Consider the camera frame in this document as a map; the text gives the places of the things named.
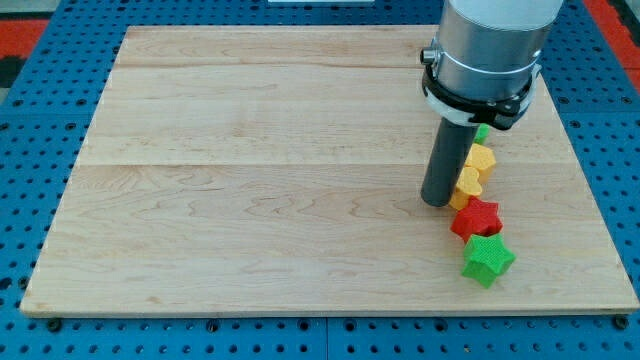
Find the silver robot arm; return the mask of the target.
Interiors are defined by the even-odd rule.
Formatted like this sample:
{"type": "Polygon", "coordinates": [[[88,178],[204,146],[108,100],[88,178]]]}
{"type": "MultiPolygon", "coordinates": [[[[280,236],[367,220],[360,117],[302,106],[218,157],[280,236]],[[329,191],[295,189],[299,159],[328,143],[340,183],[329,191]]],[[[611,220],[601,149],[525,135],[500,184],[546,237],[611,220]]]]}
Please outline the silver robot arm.
{"type": "Polygon", "coordinates": [[[506,100],[527,85],[562,0],[445,0],[421,62],[448,92],[506,100]]]}

